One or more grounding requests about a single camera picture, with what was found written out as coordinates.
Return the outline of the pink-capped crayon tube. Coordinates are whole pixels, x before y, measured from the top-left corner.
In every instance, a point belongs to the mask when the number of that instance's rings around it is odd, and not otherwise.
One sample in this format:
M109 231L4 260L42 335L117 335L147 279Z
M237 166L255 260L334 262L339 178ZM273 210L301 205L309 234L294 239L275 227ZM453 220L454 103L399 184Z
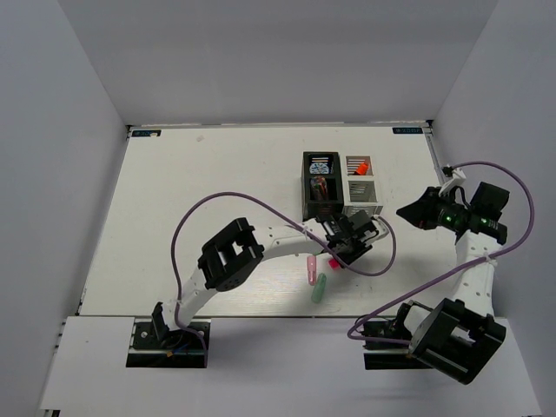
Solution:
M311 196L316 201L327 201L328 197L328 184L327 179L322 175L316 175L310 178L309 185L311 189Z

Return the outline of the orange cap black highlighter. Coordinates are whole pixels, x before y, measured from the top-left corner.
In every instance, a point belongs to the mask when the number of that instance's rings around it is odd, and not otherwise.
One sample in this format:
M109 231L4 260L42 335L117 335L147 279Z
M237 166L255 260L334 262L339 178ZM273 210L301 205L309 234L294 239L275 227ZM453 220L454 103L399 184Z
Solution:
M367 175L369 171L369 165L366 162L362 162L355 170L353 175L364 176Z

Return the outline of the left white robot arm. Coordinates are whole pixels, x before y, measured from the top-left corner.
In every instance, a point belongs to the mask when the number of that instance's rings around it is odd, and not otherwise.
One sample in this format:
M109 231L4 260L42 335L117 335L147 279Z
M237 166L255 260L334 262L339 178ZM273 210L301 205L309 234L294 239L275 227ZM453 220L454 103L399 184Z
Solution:
M346 266L388 234L377 216L364 211L351 216L319 215L302 223L273 227L256 227L244 217L237 218L202 246L192 275L183 280L176 259L179 233L175 232L170 260L177 297L172 306L156 304L153 334L163 346L175 346L182 340L184 327L212 297L240 287L263 261L328 253Z

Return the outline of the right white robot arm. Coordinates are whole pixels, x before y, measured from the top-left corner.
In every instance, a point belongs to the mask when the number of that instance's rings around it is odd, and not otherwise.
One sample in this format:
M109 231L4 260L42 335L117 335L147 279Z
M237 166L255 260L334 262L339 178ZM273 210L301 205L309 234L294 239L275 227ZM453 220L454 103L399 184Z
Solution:
M392 334L417 361L467 385L506 338L506 328L494 319L492 255L506 243L507 228L499 219L509 193L483 182L469 203L456 202L455 194L429 187L397 211L417 228L453 231L460 272L452 293L436 308L402 304Z

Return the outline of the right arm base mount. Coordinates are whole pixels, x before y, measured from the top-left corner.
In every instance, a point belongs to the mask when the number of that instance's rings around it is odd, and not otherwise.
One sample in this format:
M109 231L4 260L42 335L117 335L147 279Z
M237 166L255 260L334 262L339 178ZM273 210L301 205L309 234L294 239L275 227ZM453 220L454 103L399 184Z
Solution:
M365 337L410 340L411 333L395 319L368 321L359 330ZM430 367L409 355L405 345L384 341L365 341L363 359L366 370L421 370Z

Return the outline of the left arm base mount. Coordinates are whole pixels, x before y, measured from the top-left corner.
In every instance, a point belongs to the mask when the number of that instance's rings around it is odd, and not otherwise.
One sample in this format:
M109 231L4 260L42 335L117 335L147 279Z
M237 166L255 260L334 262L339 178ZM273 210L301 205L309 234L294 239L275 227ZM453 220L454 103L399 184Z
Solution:
M159 341L152 320L135 319L132 328L127 368L201 369L208 364L208 352L193 334L177 330Z

